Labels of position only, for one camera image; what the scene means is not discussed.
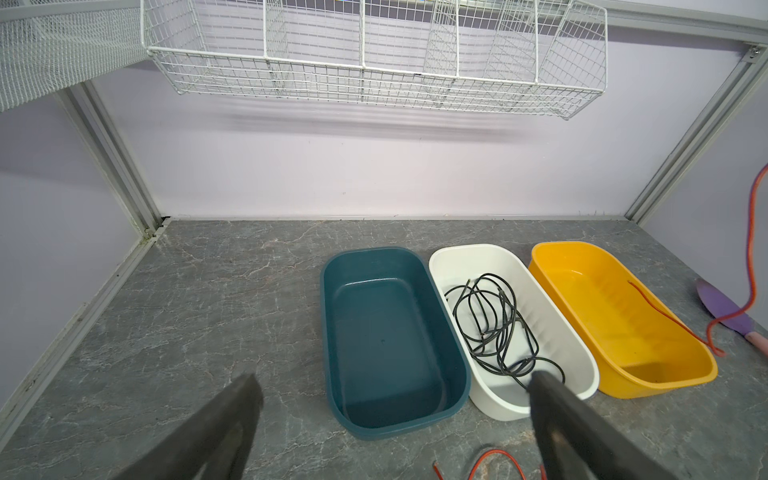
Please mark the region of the white plastic tub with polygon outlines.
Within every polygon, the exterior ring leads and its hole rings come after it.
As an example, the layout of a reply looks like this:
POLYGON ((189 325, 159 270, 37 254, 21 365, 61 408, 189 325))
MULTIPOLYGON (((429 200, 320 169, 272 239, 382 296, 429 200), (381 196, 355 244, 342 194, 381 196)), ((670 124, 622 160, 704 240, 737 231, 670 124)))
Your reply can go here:
POLYGON ((493 244, 446 247, 429 271, 467 358, 469 397, 486 416, 530 414, 532 374, 548 372, 579 399, 600 375, 593 355, 525 264, 493 244))

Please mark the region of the yellow plastic tub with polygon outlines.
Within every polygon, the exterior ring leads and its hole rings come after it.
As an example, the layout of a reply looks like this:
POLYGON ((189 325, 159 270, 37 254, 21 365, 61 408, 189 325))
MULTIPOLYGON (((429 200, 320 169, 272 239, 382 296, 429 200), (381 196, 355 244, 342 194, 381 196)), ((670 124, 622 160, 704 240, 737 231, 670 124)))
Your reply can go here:
POLYGON ((542 242, 529 270, 593 354, 602 393, 643 398, 717 377, 710 349, 608 251, 542 242))

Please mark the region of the teal plastic tub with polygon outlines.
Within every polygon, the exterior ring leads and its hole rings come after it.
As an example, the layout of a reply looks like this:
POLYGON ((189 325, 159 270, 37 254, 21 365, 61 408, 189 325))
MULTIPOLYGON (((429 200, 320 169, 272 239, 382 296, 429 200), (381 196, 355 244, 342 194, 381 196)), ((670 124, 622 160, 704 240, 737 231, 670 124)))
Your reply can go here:
POLYGON ((461 410, 471 372, 424 261, 402 247, 345 251, 321 274, 330 409, 361 440, 428 427, 461 410))

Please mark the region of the small white mesh basket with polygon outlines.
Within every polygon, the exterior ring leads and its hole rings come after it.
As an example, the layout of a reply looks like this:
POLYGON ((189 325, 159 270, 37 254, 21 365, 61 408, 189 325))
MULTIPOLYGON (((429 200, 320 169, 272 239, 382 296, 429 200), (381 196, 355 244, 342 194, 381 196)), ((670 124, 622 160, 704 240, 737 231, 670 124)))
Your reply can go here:
POLYGON ((138 1, 3 1, 1 110, 146 58, 138 1))

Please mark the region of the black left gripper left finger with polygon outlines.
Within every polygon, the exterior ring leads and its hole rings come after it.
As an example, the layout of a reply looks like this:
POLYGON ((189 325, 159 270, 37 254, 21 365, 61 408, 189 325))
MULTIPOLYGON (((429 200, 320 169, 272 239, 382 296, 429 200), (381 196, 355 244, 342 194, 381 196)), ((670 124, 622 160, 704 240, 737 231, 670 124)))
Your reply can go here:
POLYGON ((116 477, 240 479, 263 406, 255 375, 243 374, 116 477))

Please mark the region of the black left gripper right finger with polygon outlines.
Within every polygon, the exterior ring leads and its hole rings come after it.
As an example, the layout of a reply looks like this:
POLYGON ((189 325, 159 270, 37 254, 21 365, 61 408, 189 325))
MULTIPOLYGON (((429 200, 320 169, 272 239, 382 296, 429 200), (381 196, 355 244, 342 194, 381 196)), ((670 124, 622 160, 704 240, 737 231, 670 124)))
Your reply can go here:
POLYGON ((527 386, 530 416, 548 479, 672 479, 548 372, 527 386))

